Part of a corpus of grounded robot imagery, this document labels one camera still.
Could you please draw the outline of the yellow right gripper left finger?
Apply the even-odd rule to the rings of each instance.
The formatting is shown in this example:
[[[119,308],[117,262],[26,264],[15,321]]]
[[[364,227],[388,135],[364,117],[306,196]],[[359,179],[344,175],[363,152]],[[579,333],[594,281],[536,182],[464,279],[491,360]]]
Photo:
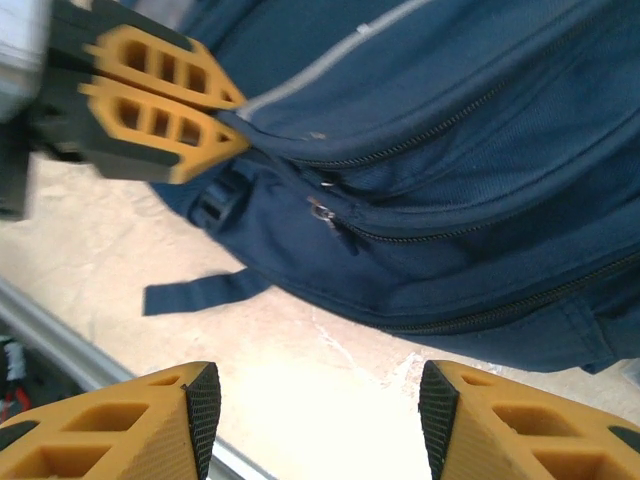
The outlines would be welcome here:
[[[205,479],[220,418],[213,362],[23,412],[1,426],[4,479]]]

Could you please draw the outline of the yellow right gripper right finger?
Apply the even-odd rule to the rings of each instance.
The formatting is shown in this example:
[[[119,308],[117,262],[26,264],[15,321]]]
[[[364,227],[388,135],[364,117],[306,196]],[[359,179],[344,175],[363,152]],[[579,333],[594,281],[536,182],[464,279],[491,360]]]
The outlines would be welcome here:
[[[418,410],[431,476],[639,479],[639,428],[453,361],[428,361]]]

